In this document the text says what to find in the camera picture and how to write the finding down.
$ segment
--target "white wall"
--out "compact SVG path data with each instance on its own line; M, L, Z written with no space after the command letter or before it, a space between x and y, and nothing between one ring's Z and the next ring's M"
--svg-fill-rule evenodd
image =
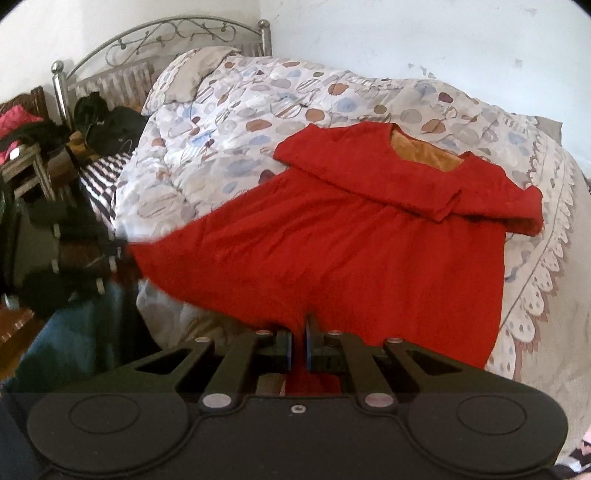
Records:
M275 55L375 77L432 73L562 121L564 146L591 176L591 18L571 0L261 0L261 17Z
M256 25L259 0L24 0L0 23L0 101L43 85L57 119L53 61L72 66L127 28L184 13Z

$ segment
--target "red dress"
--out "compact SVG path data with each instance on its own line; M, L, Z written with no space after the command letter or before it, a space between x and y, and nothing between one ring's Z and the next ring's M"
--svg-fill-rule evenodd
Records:
M505 234L539 233L541 192L470 152L446 173L403 160L392 128L309 125L275 150L289 170L131 245L140 270L174 298L254 327L301 339L313 312L324 330L369 345L395 336L483 367L501 316Z

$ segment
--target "teal cloth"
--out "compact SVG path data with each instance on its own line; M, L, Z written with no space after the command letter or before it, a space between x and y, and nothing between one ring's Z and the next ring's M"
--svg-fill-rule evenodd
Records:
M136 298L136 288L110 283L104 295L57 311L2 392L54 391L156 351L135 308Z

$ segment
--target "comforter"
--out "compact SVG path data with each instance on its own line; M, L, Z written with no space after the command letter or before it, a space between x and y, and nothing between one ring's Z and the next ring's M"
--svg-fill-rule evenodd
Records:
M155 90L166 89L182 62L179 57L163 72ZM438 80L369 79L297 59L240 55L225 58L203 79L191 102L163 105L159 93L146 102L150 120L117 185L115 228L131 240L159 238L282 172L286 166L272 158L275 146L310 123L396 122L413 137L500 165L519 187L537 186L544 229L532 238L507 236L502 314L486 368L558 400L569 417L565 452L572 450L591 423L591 246L585 238L591 199L572 156L536 128L534 118ZM230 319L222 325L215 314L179 304L149 284L138 307L161 346L207 328L233 327Z

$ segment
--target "pink cloth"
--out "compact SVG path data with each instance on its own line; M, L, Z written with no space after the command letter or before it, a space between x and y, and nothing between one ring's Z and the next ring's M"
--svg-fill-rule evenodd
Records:
M15 105L8 112L0 115L0 138L6 137L10 132L23 125L41 121L43 121L43 118L40 116L35 116L27 112L22 105ZM0 165L8 160L10 151L19 144L18 141L13 142L8 147L8 150L0 152Z

